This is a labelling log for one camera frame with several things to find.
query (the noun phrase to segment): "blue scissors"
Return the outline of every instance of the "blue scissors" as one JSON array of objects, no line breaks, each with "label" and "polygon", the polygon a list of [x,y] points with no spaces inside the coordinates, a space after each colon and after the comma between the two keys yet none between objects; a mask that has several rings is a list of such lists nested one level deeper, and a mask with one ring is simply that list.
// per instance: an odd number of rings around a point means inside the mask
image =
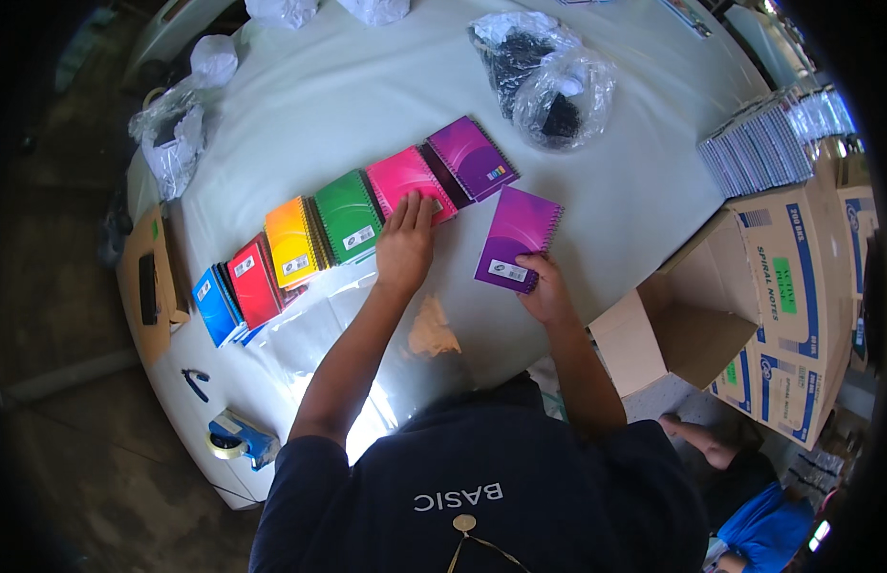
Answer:
[{"label": "blue scissors", "polygon": [[202,402],[208,401],[208,396],[198,388],[198,385],[195,381],[199,382],[210,382],[210,377],[202,371],[196,371],[193,369],[185,369],[182,371],[182,375],[185,376],[185,381],[188,382],[188,386],[195,391],[195,395],[201,399]]}]

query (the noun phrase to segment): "second person's hand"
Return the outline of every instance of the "second person's hand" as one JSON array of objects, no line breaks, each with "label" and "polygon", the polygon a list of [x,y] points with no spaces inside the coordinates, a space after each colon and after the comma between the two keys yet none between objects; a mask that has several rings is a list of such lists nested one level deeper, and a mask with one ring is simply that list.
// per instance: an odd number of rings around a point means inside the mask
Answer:
[{"label": "second person's hand", "polygon": [[518,255],[517,264],[539,275],[536,288],[529,294],[517,293],[519,302],[546,328],[574,327],[580,319],[564,286],[561,269],[551,255]]},{"label": "second person's hand", "polygon": [[421,287],[434,258],[430,197],[412,191],[399,201],[376,241],[376,287],[391,296],[411,300]]}]

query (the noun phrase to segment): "green label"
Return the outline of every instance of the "green label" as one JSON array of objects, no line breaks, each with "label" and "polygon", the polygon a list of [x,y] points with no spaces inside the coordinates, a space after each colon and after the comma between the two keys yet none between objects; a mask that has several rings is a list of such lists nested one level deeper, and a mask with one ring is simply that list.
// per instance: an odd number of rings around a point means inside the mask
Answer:
[{"label": "green label", "polygon": [[781,312],[796,315],[796,299],[793,297],[793,278],[790,275],[790,262],[786,257],[772,257],[774,276],[778,280],[778,292],[781,294]]},{"label": "green label", "polygon": [[733,362],[727,364],[727,382],[736,385],[736,364]]}]

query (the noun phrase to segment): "white tablecloth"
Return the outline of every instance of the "white tablecloth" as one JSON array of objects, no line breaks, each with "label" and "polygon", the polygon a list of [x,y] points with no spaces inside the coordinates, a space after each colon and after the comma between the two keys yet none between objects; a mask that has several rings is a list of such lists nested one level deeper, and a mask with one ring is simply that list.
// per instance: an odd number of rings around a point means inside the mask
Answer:
[{"label": "white tablecloth", "polygon": [[[171,209],[171,240],[193,284],[261,231],[266,213],[278,205],[469,114],[522,174],[518,188],[566,207],[552,252],[586,323],[645,279],[720,207],[695,144],[741,102],[768,91],[713,18],[707,18],[713,37],[701,40],[655,0],[597,6],[414,0],[407,17],[378,29],[335,2],[323,4],[300,30],[250,23],[236,35],[239,70],[220,106],[208,112],[213,129],[207,153]],[[545,154],[520,141],[499,114],[467,39],[465,27],[473,18],[517,9],[561,18],[618,65],[606,131],[575,153]],[[139,154],[128,189],[134,217],[156,201]],[[396,332],[349,438],[352,459],[437,396],[498,384],[548,352],[545,333],[513,292],[472,279],[495,204],[496,196],[472,205],[438,229],[427,282]],[[306,383],[356,314],[374,271],[372,260],[329,271],[273,321],[277,330],[260,334],[246,349],[215,349],[193,308],[169,352],[145,364],[175,430],[231,507],[266,498],[274,465],[255,473],[247,458],[216,459],[205,446],[208,421],[230,407],[287,439]],[[417,308],[428,296],[449,321],[460,355],[432,358],[409,345]],[[183,368],[210,375],[203,386],[209,403],[189,389],[179,374]]]}]

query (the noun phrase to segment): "blue cloth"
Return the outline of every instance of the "blue cloth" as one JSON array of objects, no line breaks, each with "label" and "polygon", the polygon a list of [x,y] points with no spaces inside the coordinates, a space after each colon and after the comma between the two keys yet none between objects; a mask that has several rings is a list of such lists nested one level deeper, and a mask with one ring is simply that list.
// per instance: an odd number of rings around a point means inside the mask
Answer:
[{"label": "blue cloth", "polygon": [[[707,520],[654,421],[595,444],[515,405],[430,415],[380,438],[352,468],[319,436],[285,445],[255,535],[250,571],[446,571],[472,535],[531,571],[700,569]],[[518,567],[467,541],[457,571]]]},{"label": "blue cloth", "polygon": [[804,542],[814,517],[809,499],[793,502],[775,482],[743,503],[717,537],[747,560],[743,573],[778,573]]}]

